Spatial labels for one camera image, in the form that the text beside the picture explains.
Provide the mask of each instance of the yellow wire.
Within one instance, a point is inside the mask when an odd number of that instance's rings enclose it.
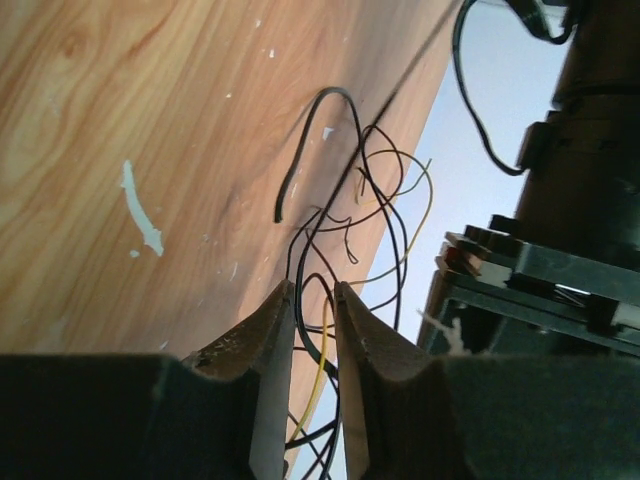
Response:
[[[421,176],[424,175],[424,177],[427,179],[427,182],[429,183],[429,203],[427,205],[427,209],[425,210],[424,215],[422,216],[422,219],[420,220],[420,223],[418,224],[418,228],[416,228],[415,233],[413,234],[413,237],[411,237],[411,242],[409,242],[409,245],[407,246],[407,251],[405,252],[405,254],[403,255],[403,257],[400,259],[400,263],[404,262],[406,259],[409,258],[409,254],[411,253],[411,250],[413,249],[413,246],[415,245],[416,239],[418,238],[418,236],[420,235],[420,232],[422,231],[422,228],[424,227],[427,218],[429,217],[429,214],[431,213],[431,207],[433,206],[433,196],[435,194],[435,188],[433,185],[433,179],[431,178],[431,174],[428,171],[429,166],[431,165],[431,160],[429,160],[429,163],[427,163],[427,166],[424,166],[417,158],[411,158],[411,160],[415,163],[417,163],[420,168],[422,169],[422,173],[420,174]],[[397,198],[399,197],[402,193],[404,192],[400,192],[396,195],[394,195],[393,198]],[[387,270],[386,272],[373,277],[373,278],[369,278],[367,280],[356,280],[353,282],[349,282],[349,285],[353,286],[353,285],[364,285],[366,283],[371,283],[371,282],[375,282],[377,280],[380,280],[381,278],[386,277],[387,275],[389,275],[390,273],[392,273],[396,268],[396,267],[391,267],[389,270]],[[322,307],[322,347],[321,347],[321,353],[320,353],[320,361],[318,362],[318,370],[316,371],[316,378],[313,382],[313,389],[311,390],[311,395],[309,396],[309,401],[307,402],[307,406],[304,409],[304,413],[302,414],[302,416],[300,417],[300,422],[298,423],[298,425],[296,425],[295,430],[293,431],[293,433],[291,434],[291,437],[289,438],[289,441],[293,441],[296,439],[296,437],[298,436],[298,434],[300,433],[300,431],[304,428],[304,424],[307,421],[307,419],[309,418],[309,415],[311,414],[311,410],[313,409],[313,405],[316,402],[316,399],[318,397],[318,395],[320,394],[320,381],[322,380],[322,374],[324,372],[324,364],[326,362],[327,359],[327,340],[329,338],[329,322],[328,322],[328,317],[329,317],[329,297],[326,297],[324,299],[324,305]]]
[[[316,372],[316,378],[313,382],[313,389],[311,390],[311,396],[307,402],[307,407],[304,409],[304,413],[300,417],[300,422],[296,425],[296,429],[291,434],[289,441],[296,439],[300,430],[303,429],[305,422],[311,414],[313,405],[316,402],[318,394],[320,393],[320,381],[322,380],[322,373],[324,371],[324,364],[327,359],[327,340],[329,339],[329,323],[327,321],[329,310],[329,297],[325,298],[324,306],[322,308],[322,347],[320,352],[320,361],[318,362],[318,371]]]

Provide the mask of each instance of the wooden table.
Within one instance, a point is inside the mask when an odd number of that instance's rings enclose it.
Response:
[[[0,351],[184,356],[247,316],[355,145],[331,99],[274,224],[304,108],[339,85],[369,121],[451,1],[0,2]],[[451,23],[383,122],[409,152]],[[393,158],[375,172],[387,191],[398,180]],[[365,212],[350,193],[335,215]],[[383,229],[350,233],[357,266],[342,233],[318,245],[341,278],[362,278]],[[310,287],[310,321],[322,300]],[[299,412],[315,365],[295,358]]]

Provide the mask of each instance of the white debris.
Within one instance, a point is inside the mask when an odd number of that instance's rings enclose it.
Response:
[[[424,321],[433,325],[436,329],[442,332],[445,340],[449,344],[449,355],[469,355],[471,352],[464,348],[464,342],[462,341],[462,325],[459,318],[454,318],[451,321],[452,327],[447,327],[440,320],[432,318],[426,312],[418,313],[422,316]]]
[[[327,138],[329,138],[329,135],[331,135],[331,132],[333,132],[335,129],[331,128],[331,127],[324,127],[324,130],[322,131],[322,139],[326,140]]]

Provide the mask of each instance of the electrical wire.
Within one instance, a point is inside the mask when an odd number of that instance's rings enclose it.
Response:
[[[288,415],[289,415],[289,419],[294,423],[294,425],[296,425],[296,426],[297,426],[297,425],[299,425],[299,423],[300,423],[300,422],[298,422],[298,420],[296,419],[296,417],[294,417],[294,416],[293,416],[293,414],[292,414],[291,412],[289,412],[289,414],[288,414]],[[301,431],[302,431],[302,435],[303,435],[304,439],[305,439],[305,440],[306,440],[306,439],[308,439],[308,438],[309,438],[309,435],[307,435],[307,432],[306,432],[304,429],[302,429]],[[322,467],[324,468],[325,463],[322,461],[322,457],[320,456],[320,452],[318,451],[318,449],[316,448],[316,446],[313,444],[313,440],[315,440],[316,438],[318,438],[318,436],[316,436],[316,437],[315,437],[315,438],[313,438],[313,439],[308,440],[308,441],[305,443],[305,445],[309,445],[309,447],[311,448],[311,451],[314,453],[314,455],[316,456],[316,458],[320,459],[320,465],[322,465]]]
[[[289,412],[289,415],[290,415],[290,417],[291,417],[291,419],[293,420],[294,423],[300,424],[300,422],[293,417],[291,412]],[[285,450],[293,450],[294,448],[298,448],[298,447],[301,447],[303,445],[307,445],[307,444],[313,442],[314,440],[320,438],[321,436],[329,433],[333,429],[335,429],[336,428],[336,424],[337,424],[337,422],[335,420],[331,420],[329,423],[327,423],[326,425],[320,427],[318,430],[316,430],[315,432],[312,432],[312,433],[308,433],[304,429],[301,429],[300,431],[302,432],[303,437],[300,438],[300,439],[297,439],[297,440],[288,441],[287,443],[285,443],[284,449]]]
[[[482,145],[489,156],[489,159],[493,162],[493,164],[498,167],[502,172],[510,175],[512,177],[516,177],[522,175],[525,172],[525,168],[518,167],[513,168],[505,164],[496,154],[491,145],[491,140],[489,138],[489,134],[487,133],[480,116],[474,109],[471,104],[471,100],[469,99],[469,94],[467,92],[467,87],[464,80],[464,74],[462,72],[462,57],[460,53],[460,41],[462,37],[462,30],[464,27],[465,20],[467,18],[467,14],[471,7],[476,3],[477,0],[464,0],[462,3],[462,7],[458,12],[458,16],[456,17],[455,24],[453,26],[453,36],[452,36],[452,55],[453,55],[453,68],[456,75],[456,83],[458,84],[458,89],[460,90],[460,95],[462,96],[462,101],[464,102],[467,111],[471,115],[473,119],[473,123],[475,123],[476,129],[478,130],[478,134],[480,135],[480,139],[482,140]],[[569,37],[571,36],[571,32],[573,29],[573,25],[576,22],[576,16],[578,12],[578,8],[569,8],[567,15],[563,21],[564,31],[557,37],[553,37],[549,31],[549,26],[547,25],[546,18],[540,8],[540,5],[535,0],[507,0],[507,3],[512,8],[512,10],[518,15],[522,23],[529,30],[534,37],[545,40],[554,45],[562,45],[564,44]]]
[[[418,239],[418,236],[420,236],[420,233],[422,232],[422,229],[424,228],[425,223],[427,222],[427,219],[429,218],[429,214],[431,213],[431,208],[433,207],[433,196],[435,194],[435,187],[433,185],[433,179],[431,178],[431,174],[428,171],[429,165],[431,163],[431,161],[429,161],[429,163],[427,164],[427,166],[423,165],[422,162],[420,160],[418,160],[417,158],[415,158],[413,155],[409,155],[408,153],[405,152],[400,152],[402,155],[406,155],[407,157],[409,157],[413,162],[415,162],[421,169],[422,172],[420,173],[420,176],[418,177],[418,181],[415,183],[415,185],[413,185],[413,187],[411,187],[409,190],[407,190],[407,192],[410,192],[412,190],[414,190],[417,186],[418,183],[420,182],[421,178],[426,178],[427,182],[429,183],[429,201],[427,203],[427,208],[425,209],[424,215],[422,216],[422,218],[420,219],[420,223],[418,224],[418,227],[416,228],[415,233],[413,234],[413,237],[411,238],[411,242],[409,242],[409,246],[407,247],[404,256],[401,259],[401,262],[406,261],[409,258],[409,255],[411,254],[411,251],[413,250],[413,247],[416,243],[416,240]],[[396,267],[391,267],[390,269],[386,270],[384,273],[381,273],[380,275],[377,275],[373,278],[369,278],[367,280],[358,280],[356,282],[350,282],[350,285],[365,285],[367,283],[372,283],[378,280],[383,279],[384,277],[386,277],[387,275],[391,274],[394,270],[396,269]]]
[[[375,157],[376,155],[381,155],[383,153],[395,153],[395,151],[394,150],[390,150],[390,149],[378,150],[377,152],[370,153],[369,154],[369,158]],[[398,153],[400,153],[401,155],[408,156],[409,158],[411,158],[411,160],[414,163],[416,163],[416,165],[418,165],[420,167],[421,173],[418,176],[418,178],[415,179],[415,181],[413,182],[413,185],[411,185],[411,187],[407,188],[406,190],[403,190],[402,192],[398,192],[395,195],[393,195],[393,197],[392,197],[393,200],[396,200],[399,197],[402,197],[403,195],[407,195],[408,193],[413,192],[418,187],[418,185],[420,184],[420,181],[426,176],[425,175],[425,170],[429,169],[429,167],[431,166],[431,161],[433,160],[433,159],[430,158],[429,161],[427,162],[427,165],[425,166],[417,158],[409,155],[406,152],[399,151]],[[369,200],[368,202],[360,203],[360,198],[362,196],[364,196],[364,189],[362,189],[362,191],[360,193],[358,193],[358,188],[360,187],[360,185],[364,185],[364,184],[365,184],[365,178],[364,178],[364,176],[361,176],[360,180],[358,180],[358,185],[356,186],[355,202],[358,205],[367,206],[367,205],[371,205],[371,204],[375,203],[375,200]]]
[[[443,13],[443,15],[437,20],[437,22],[434,25],[434,28],[431,30],[430,34],[427,36],[427,38],[425,39],[423,44],[420,46],[418,51],[415,53],[415,55],[413,56],[413,58],[411,59],[411,61],[409,62],[409,64],[405,68],[405,70],[403,71],[403,73],[401,74],[400,78],[396,82],[396,84],[395,84],[394,88],[392,89],[391,93],[389,94],[389,96],[387,97],[385,102],[383,103],[382,107],[380,108],[380,110],[375,115],[374,120],[372,122],[373,126],[377,126],[380,123],[380,121],[382,120],[382,118],[386,115],[387,111],[389,110],[389,108],[393,104],[396,96],[398,95],[398,92],[406,84],[406,82],[409,79],[409,76],[413,73],[413,71],[415,70],[415,68],[418,65],[418,63],[421,61],[421,59],[423,58],[425,53],[431,47],[434,39],[440,34],[440,32],[442,31],[443,27],[447,24],[447,21],[448,21],[449,17],[454,13],[455,9],[458,6],[458,3],[459,3],[458,1],[451,2],[450,5],[448,6],[448,8]],[[301,143],[298,145],[298,149],[296,150],[296,155],[294,156],[294,162],[292,163],[291,167],[289,168],[289,170],[287,172],[287,175],[285,176],[283,184],[280,187],[280,191],[279,191],[278,197],[276,199],[276,209],[275,209],[275,215],[274,215],[274,219],[275,219],[276,222],[280,222],[282,220],[282,209],[283,209],[284,199],[286,198],[286,193],[288,191],[289,184],[291,183],[291,180],[293,179],[293,176],[295,175],[297,163],[299,162],[300,157],[302,155],[302,151],[304,149],[304,141],[303,140],[305,140],[306,137],[308,136],[308,131],[309,131],[310,126],[311,126],[311,121],[313,120],[312,113],[315,113],[315,111],[317,110],[318,107],[319,107],[319,101],[318,101],[318,98],[316,98],[316,102],[314,102],[314,105],[312,106],[312,112],[310,112],[309,117],[307,118],[307,123],[305,124],[305,128],[303,130],[303,136],[301,137]],[[363,163],[364,163],[364,171],[367,174],[367,180],[369,180],[371,182],[371,184],[372,184],[372,189],[374,191],[374,195],[376,196],[376,199],[377,199],[378,203],[380,204],[380,210],[382,211],[383,215],[385,216],[385,221],[387,223],[387,226],[388,226],[389,231],[390,231],[390,235],[392,237],[392,244],[393,244],[393,247],[394,247],[394,259],[396,260],[396,265],[398,266],[397,276],[396,276],[396,279],[398,281],[398,291],[396,292],[396,298],[397,298],[397,302],[396,302],[396,317],[397,317],[397,322],[394,322],[394,323],[399,323],[400,305],[401,305],[401,286],[403,284],[403,282],[402,282],[403,275],[400,274],[400,268],[401,268],[400,267],[400,258],[399,258],[400,255],[399,255],[399,252],[398,252],[398,245],[397,245],[397,241],[395,239],[395,234],[393,233],[393,230],[392,230],[393,229],[393,225],[391,223],[391,219],[389,217],[389,214],[387,213],[387,210],[386,210],[386,205],[390,205],[390,207],[393,209],[393,206],[391,205],[392,199],[388,198],[388,197],[385,197],[384,194],[380,191],[380,189],[375,185],[373,176],[371,175],[368,163],[366,161],[366,154],[364,152],[364,146],[366,144],[366,141],[368,140],[368,138],[371,135],[371,130],[368,130],[365,134],[362,134],[362,132],[359,129],[359,121],[357,119],[357,111],[354,111],[354,120],[356,122],[356,130],[358,132],[358,145],[357,145],[356,149],[354,150],[353,154],[350,156],[349,160],[347,161],[344,170],[342,171],[338,181],[336,182],[336,185],[335,185],[333,191],[331,192],[331,195],[330,195],[330,197],[329,197],[329,199],[327,201],[326,206],[321,211],[316,212],[316,214],[314,214],[314,216],[312,216],[311,219],[309,219],[307,221],[307,224],[303,227],[303,228],[306,228],[307,226],[311,225],[313,223],[314,219],[317,217],[317,221],[316,221],[316,223],[314,224],[313,228],[310,231],[309,238],[308,238],[307,242],[303,245],[302,251],[301,251],[300,256],[299,256],[298,265],[297,265],[297,268],[296,268],[294,318],[296,320],[297,330],[298,330],[298,333],[299,333],[299,335],[301,337],[303,345],[306,348],[306,350],[309,353],[309,355],[316,362],[319,362],[319,360],[320,360],[319,357],[320,357],[321,354],[318,351],[318,349],[315,346],[315,344],[311,341],[311,339],[310,339],[310,337],[308,335],[308,332],[307,332],[307,330],[305,328],[305,322],[304,322],[304,318],[302,316],[302,284],[303,284],[303,279],[304,279],[304,276],[305,276],[305,264],[306,264],[307,257],[309,255],[309,251],[312,248],[312,243],[313,243],[316,235],[320,232],[320,229],[321,229],[321,226],[322,226],[323,222],[327,219],[329,211],[331,210],[331,207],[333,206],[333,204],[335,203],[339,193],[341,192],[349,173],[351,172],[351,170],[354,167],[354,164],[355,164],[358,156],[362,156]],[[353,224],[353,222],[349,222],[348,226],[350,227],[350,226],[352,226],[352,224]],[[290,245],[290,248],[289,248],[288,257],[287,257],[287,278],[288,278],[289,270],[290,270],[290,267],[291,267],[291,255],[292,255],[292,251],[293,251],[293,244],[299,238],[301,230],[299,232],[297,232],[297,234],[295,235],[294,239],[292,240],[292,244]],[[405,273],[404,276],[406,277],[406,261],[405,261],[405,272],[404,273]],[[332,378],[336,378],[337,379],[337,369],[335,369],[335,367],[333,369],[324,368],[324,370],[329,374],[331,382],[332,382]],[[336,418],[336,425],[334,427],[333,433],[331,434],[329,440],[327,441],[327,443],[325,444],[324,448],[320,452],[320,457],[318,457],[316,459],[314,464],[311,466],[310,470],[303,477],[303,480],[308,479],[312,475],[312,473],[315,470],[315,468],[319,465],[320,459],[327,452],[328,452],[327,460],[326,460],[326,462],[325,462],[325,464],[324,464],[324,466],[322,468],[322,472],[320,474],[320,479],[324,480],[324,479],[328,478],[328,475],[329,475],[328,472],[329,472],[329,469],[331,467],[331,463],[333,461],[333,457],[335,455],[335,451],[336,451],[336,447],[337,447],[337,443],[338,443],[338,439],[339,439],[339,427],[340,427],[340,397],[339,397],[339,395],[337,396],[337,400],[336,400],[335,418]]]
[[[328,285],[326,285],[326,282],[324,280],[324,277],[322,277],[321,275],[318,275],[316,273],[312,273],[311,276],[314,276],[314,278],[317,278],[318,280],[322,279],[321,282],[323,283],[324,286],[326,286],[326,290],[325,292],[328,293],[327,295],[327,300],[328,303],[331,304],[332,309],[333,309],[333,301],[331,300],[331,290],[328,289]],[[298,423],[298,425],[296,426],[295,430],[293,431],[293,433],[291,434],[291,437],[289,438],[289,441],[293,441],[296,439],[296,437],[298,436],[298,434],[300,433],[300,431],[302,430],[303,425],[306,423],[307,419],[309,418],[309,415],[311,414],[311,410],[313,409],[313,406],[316,403],[316,400],[318,399],[318,395],[320,394],[320,385],[321,385],[321,381],[322,381],[322,373],[324,372],[324,364],[325,361],[327,359],[327,343],[328,343],[328,328],[327,328],[328,322],[327,322],[327,316],[326,315],[322,315],[322,343],[321,343],[321,350],[320,350],[320,363],[318,363],[318,370],[316,371],[316,377],[313,381],[313,388],[311,390],[311,395],[309,397],[309,401],[307,402],[307,406],[304,409],[304,412],[302,413],[302,416],[300,417],[300,422]]]
[[[476,125],[476,129],[478,130],[478,134],[480,135],[480,139],[482,140],[482,145],[484,146],[485,151],[487,152],[487,155],[489,156],[489,159],[493,162],[493,164],[498,167],[502,172],[506,173],[507,175],[510,175],[512,177],[517,177],[519,175],[522,175],[524,173],[524,169],[522,168],[513,168],[510,167],[508,165],[506,165],[502,160],[500,160],[500,158],[498,157],[498,155],[496,155],[495,151],[493,150],[493,146],[491,145],[491,140],[489,139],[489,135],[487,134],[487,131],[484,127],[484,124],[482,123],[482,120],[480,120],[480,117],[478,116],[478,113],[475,111],[475,109],[473,108],[473,105],[471,105],[471,101],[469,100],[469,94],[467,93],[467,87],[464,81],[464,75],[462,73],[462,58],[460,55],[460,40],[462,37],[462,29],[464,27],[464,22],[467,18],[467,14],[469,13],[469,10],[471,9],[471,7],[473,6],[473,4],[476,3],[476,0],[464,0],[464,2],[462,3],[462,7],[460,8],[460,11],[458,12],[458,16],[456,17],[456,22],[453,26],[453,36],[452,36],[452,45],[451,45],[451,49],[452,49],[452,54],[453,54],[453,69],[455,71],[455,75],[456,75],[456,83],[458,84],[458,89],[460,90],[460,95],[462,96],[462,101],[464,102],[465,106],[467,107],[467,110],[469,112],[469,114],[471,115],[471,118],[473,119],[473,122]]]

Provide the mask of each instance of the black metal part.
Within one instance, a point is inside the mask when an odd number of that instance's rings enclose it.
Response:
[[[553,98],[558,111],[532,125],[522,145],[530,174],[515,235],[640,272],[640,8],[574,3],[579,22]]]
[[[467,228],[467,233],[470,236],[447,234],[448,250],[456,254],[445,251],[436,259],[439,269],[426,313],[448,327],[453,318],[460,318],[464,343],[474,345],[472,351],[584,354],[592,350],[640,356],[640,330],[600,324],[620,303],[637,305],[640,295],[632,289],[638,284],[624,282],[629,275],[637,279],[636,272],[513,238],[498,241],[502,234],[477,227]],[[588,268],[594,264],[597,268]],[[486,266],[500,270],[484,275]],[[594,298],[606,299],[606,306]],[[448,350],[441,332],[428,321],[423,322],[418,345],[432,354]]]
[[[0,477],[283,477],[293,286],[183,363],[0,356]]]
[[[336,286],[352,479],[640,476],[640,362],[430,357]]]

